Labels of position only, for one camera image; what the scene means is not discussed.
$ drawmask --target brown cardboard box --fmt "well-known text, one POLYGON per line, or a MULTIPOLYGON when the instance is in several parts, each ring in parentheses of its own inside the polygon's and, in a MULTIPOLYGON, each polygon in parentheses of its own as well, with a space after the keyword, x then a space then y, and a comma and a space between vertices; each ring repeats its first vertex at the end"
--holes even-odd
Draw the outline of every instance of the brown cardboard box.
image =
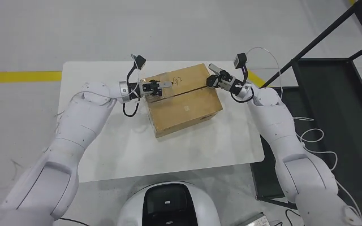
POLYGON ((156 137, 209 120, 222 110, 215 89, 206 87, 209 76, 205 65, 199 64, 146 79, 173 82, 168 88, 171 97, 146 98, 156 137))

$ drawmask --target table top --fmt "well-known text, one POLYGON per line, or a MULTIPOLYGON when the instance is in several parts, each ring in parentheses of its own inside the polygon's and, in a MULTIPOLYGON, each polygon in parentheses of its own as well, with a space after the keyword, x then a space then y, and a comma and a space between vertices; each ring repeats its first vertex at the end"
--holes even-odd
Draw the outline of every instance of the table top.
MULTIPOLYGON (((235 76, 242 72, 232 62, 146 62, 140 78, 200 63, 214 63, 235 76)), ((126 79, 133 62, 67 62, 63 66, 59 110, 85 82, 111 85, 126 79)), ((130 81, 137 80, 137 72, 130 81)), ((117 103, 101 134, 85 151, 79 164, 79 181, 98 181, 201 168, 260 162, 264 159, 259 133, 246 104, 236 103, 218 89, 223 110, 212 119, 155 138, 147 106, 141 101, 137 114, 123 115, 117 103)), ((126 104, 133 112, 134 103, 126 104)))

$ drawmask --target yellow stripe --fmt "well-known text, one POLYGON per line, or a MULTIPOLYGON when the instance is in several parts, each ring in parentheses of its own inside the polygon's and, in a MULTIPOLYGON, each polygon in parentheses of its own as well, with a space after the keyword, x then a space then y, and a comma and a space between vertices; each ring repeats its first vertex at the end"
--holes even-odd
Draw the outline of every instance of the yellow stripe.
POLYGON ((259 78, 250 70, 248 70, 248 80, 254 83, 257 87, 261 87, 265 83, 263 79, 259 78))
POLYGON ((21 71, 0 72, 2 82, 37 82, 37 81, 61 81, 61 71, 21 71))

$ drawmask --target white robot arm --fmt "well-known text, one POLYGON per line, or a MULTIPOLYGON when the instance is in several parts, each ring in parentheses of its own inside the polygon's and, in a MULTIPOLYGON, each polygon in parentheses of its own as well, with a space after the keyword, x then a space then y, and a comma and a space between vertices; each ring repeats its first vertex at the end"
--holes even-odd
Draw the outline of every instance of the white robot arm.
POLYGON ((5 214, 0 225, 53 225, 73 201, 81 157, 102 131, 117 100, 125 103, 144 95, 162 95, 162 88, 170 86, 160 81, 124 81, 111 87, 101 82, 84 84, 62 113, 50 146, 2 203, 5 214))
MULTIPOLYGON (((240 54, 235 68, 242 68, 240 54)), ((238 102, 247 102, 256 127, 268 142, 275 156, 275 172, 289 202, 296 203, 307 226, 362 225, 361 219, 338 196, 338 187, 331 170, 319 157, 307 152, 298 140, 294 119, 287 106, 272 88, 259 89, 236 79, 211 64, 215 73, 207 80, 209 87, 221 87, 235 95, 238 102)))

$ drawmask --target floor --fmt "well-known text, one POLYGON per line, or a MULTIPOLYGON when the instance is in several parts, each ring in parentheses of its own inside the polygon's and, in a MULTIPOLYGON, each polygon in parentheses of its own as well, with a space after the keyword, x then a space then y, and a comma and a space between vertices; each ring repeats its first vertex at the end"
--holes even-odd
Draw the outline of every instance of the floor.
MULTIPOLYGON (((66 61, 130 60, 131 53, 147 60, 233 60, 255 46, 270 50, 283 66, 347 7, 344 0, 2 0, 0 71, 60 71, 66 61)), ((361 26, 350 18, 307 57, 348 57, 362 46, 361 37, 361 26)), ((355 64, 361 71, 362 59, 355 64)), ((260 50, 248 54, 248 67, 264 80, 277 71, 260 50)), ((282 81, 296 85, 291 70, 282 81)), ((52 139, 60 85, 0 84, 0 201, 52 139)), ((222 225, 238 225, 261 211, 287 224, 285 208, 255 200, 247 164, 81 183, 65 217, 114 226, 127 198, 167 180, 206 190, 222 225)), ((296 216, 292 221, 303 225, 296 216)))

